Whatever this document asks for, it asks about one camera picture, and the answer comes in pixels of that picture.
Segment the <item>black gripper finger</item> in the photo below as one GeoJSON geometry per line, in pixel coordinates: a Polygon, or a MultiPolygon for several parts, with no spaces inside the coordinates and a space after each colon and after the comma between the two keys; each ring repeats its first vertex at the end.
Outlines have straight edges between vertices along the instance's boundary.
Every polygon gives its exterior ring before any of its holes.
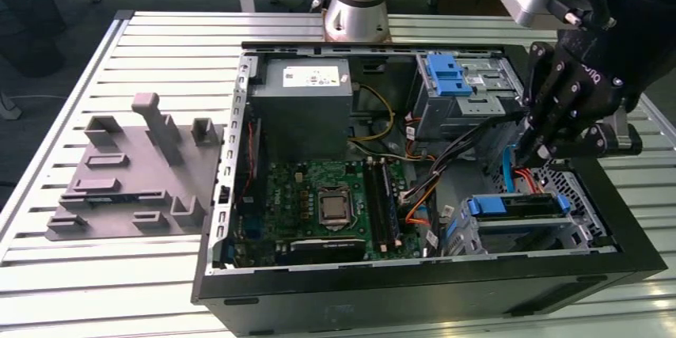
{"type": "Polygon", "coordinates": [[[553,158],[602,158],[616,154],[616,136],[605,123],[594,123],[582,134],[553,142],[553,158]]]}
{"type": "Polygon", "coordinates": [[[514,167],[538,167],[552,159],[594,155],[584,136],[593,125],[586,110],[593,86],[594,68],[589,64],[564,47],[532,43],[522,101],[526,116],[514,167]]]}

